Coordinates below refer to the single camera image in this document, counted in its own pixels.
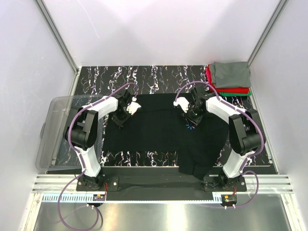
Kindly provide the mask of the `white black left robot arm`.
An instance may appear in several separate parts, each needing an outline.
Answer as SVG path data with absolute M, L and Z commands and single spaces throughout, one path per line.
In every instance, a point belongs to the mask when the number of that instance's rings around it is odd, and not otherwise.
M 122 128 L 124 123 L 136 113 L 141 106 L 136 103 L 137 94 L 119 90 L 108 96 L 98 97 L 84 106 L 72 106 L 66 121 L 63 137 L 76 152 L 81 163 L 82 173 L 78 184 L 100 191 L 107 189 L 103 180 L 102 167 L 97 160 L 95 143 L 98 140 L 99 121 L 111 114 L 111 119 Z

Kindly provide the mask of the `folded grey t shirt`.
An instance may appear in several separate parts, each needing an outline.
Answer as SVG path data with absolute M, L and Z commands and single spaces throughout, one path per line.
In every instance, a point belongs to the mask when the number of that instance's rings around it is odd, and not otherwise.
M 250 88 L 248 62 L 219 63 L 209 65 L 212 83 L 216 88 Z

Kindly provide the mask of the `left aluminium corner post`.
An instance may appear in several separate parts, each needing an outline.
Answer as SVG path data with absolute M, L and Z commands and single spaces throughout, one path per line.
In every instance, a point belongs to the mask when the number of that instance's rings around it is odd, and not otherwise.
M 48 26 L 50 32 L 52 33 L 56 43 L 58 44 L 62 54 L 64 55 L 67 63 L 69 64 L 70 68 L 72 69 L 74 74 L 78 73 L 79 67 L 75 63 L 72 55 L 70 54 L 57 26 L 54 22 L 51 13 L 49 12 L 45 2 L 43 0 L 34 0 L 38 10 L 40 11 L 42 17 L 44 18 L 46 25 Z

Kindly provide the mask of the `folded green t shirt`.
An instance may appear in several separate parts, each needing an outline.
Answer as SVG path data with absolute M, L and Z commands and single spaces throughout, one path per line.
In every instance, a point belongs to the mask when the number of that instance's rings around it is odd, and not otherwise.
M 232 97 L 232 96 L 250 96 L 251 91 L 249 91 L 248 93 L 233 93 L 233 92 L 220 92 L 219 93 L 221 96 L 223 97 Z

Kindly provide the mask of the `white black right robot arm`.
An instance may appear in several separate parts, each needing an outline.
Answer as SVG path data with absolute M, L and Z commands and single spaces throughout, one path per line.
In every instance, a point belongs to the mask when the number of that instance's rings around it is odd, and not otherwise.
M 217 92 L 200 93 L 196 88 L 191 90 L 193 101 L 176 96 L 173 104 L 183 110 L 183 115 L 194 125 L 198 125 L 205 113 L 218 116 L 229 126 L 231 153 L 226 164 L 213 178 L 212 188 L 232 191 L 243 169 L 252 156 L 262 152 L 266 138 L 257 110 L 245 110 L 234 106 L 220 97 Z

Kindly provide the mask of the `clear plastic bin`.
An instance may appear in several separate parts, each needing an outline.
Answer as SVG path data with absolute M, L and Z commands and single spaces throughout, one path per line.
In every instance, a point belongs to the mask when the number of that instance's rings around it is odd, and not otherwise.
M 75 116 L 74 109 L 94 103 L 102 95 L 76 95 L 53 99 L 46 121 L 40 132 L 40 145 L 36 168 L 40 172 L 49 170 L 80 169 L 81 163 L 74 150 L 64 138 L 67 119 Z

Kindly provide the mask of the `black t shirt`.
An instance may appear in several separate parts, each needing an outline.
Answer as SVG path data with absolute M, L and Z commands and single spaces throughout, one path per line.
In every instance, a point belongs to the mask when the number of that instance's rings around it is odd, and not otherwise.
M 170 167 L 202 180 L 224 148 L 228 124 L 205 113 L 191 125 L 174 107 L 174 93 L 139 94 L 141 109 L 120 128 L 109 118 L 103 140 L 103 166 Z

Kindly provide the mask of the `black marble pattern mat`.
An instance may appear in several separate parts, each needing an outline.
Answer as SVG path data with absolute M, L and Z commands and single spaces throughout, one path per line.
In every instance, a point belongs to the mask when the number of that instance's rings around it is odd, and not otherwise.
M 126 82 L 135 82 L 139 86 L 139 94 L 177 93 L 188 82 L 206 81 L 205 65 L 178 66 L 84 66 L 77 76 L 72 95 L 108 94 Z M 228 102 L 245 109 L 252 109 L 253 104 L 248 96 L 224 97 Z M 226 141 L 215 163 L 218 170 L 226 163 L 231 147 Z M 104 152 L 98 155 L 102 167 L 170 167 L 178 168 L 180 164 L 177 152 Z M 257 174 L 274 174 L 271 157 L 263 149 L 262 154 L 253 157 L 245 170 L 253 170 Z M 47 174 L 80 173 L 80 162 L 66 141 L 60 145 L 55 164 Z

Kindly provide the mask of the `aluminium frame rail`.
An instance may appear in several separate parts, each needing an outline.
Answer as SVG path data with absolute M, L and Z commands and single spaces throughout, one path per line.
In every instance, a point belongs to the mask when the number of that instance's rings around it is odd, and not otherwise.
M 60 193 L 63 187 L 74 175 L 69 174 L 39 174 L 35 180 L 32 193 Z M 123 185 L 140 187 L 192 188 L 201 186 L 210 189 L 200 180 L 188 175 L 108 175 L 103 177 L 107 183 L 107 191 L 116 192 Z M 237 192 L 252 192 L 259 182 L 259 193 L 292 193 L 290 181 L 286 175 L 245 175 L 238 183 Z

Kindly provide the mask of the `aluminium corner post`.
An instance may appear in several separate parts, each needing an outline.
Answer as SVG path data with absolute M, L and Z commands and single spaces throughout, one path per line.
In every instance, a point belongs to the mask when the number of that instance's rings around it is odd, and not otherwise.
M 67 63 L 69 64 L 70 68 L 72 69 L 74 74 L 78 73 L 79 67 L 75 63 L 72 55 L 70 54 L 57 26 L 54 22 L 51 13 L 49 12 L 45 2 L 43 0 L 34 0 L 38 10 L 40 11 L 42 17 L 44 18 L 46 25 L 48 26 L 50 32 L 52 33 L 56 43 L 58 44 L 62 54 L 64 55 Z
M 255 60 L 257 54 L 261 50 L 263 44 L 265 43 L 266 39 L 268 38 L 269 34 L 271 33 L 272 29 L 274 28 L 275 24 L 279 20 L 279 17 L 283 13 L 286 5 L 288 4 L 289 0 L 279 0 L 272 15 L 270 16 L 264 30 L 262 31 L 255 47 L 252 50 L 248 58 L 248 65 L 251 66 L 253 61 Z

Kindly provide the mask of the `right aluminium corner post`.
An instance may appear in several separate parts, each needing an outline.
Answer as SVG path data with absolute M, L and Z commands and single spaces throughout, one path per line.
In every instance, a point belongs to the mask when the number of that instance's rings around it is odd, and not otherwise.
M 264 30 L 262 31 L 255 47 L 252 50 L 248 58 L 248 65 L 251 66 L 253 61 L 255 60 L 257 54 L 261 50 L 263 44 L 265 43 L 266 39 L 268 38 L 269 34 L 271 33 L 272 29 L 274 28 L 275 24 L 279 20 L 279 17 L 283 13 L 286 5 L 288 4 L 289 0 L 279 0 L 272 15 L 270 16 Z

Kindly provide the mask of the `folded red t shirt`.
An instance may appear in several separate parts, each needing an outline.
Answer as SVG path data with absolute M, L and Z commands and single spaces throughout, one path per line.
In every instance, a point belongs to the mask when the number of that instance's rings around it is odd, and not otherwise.
M 248 93 L 250 91 L 249 88 L 216 88 L 215 85 L 212 83 L 212 74 L 210 71 L 210 64 L 205 68 L 205 74 L 208 80 L 208 83 L 218 92 L 233 92 L 233 93 Z

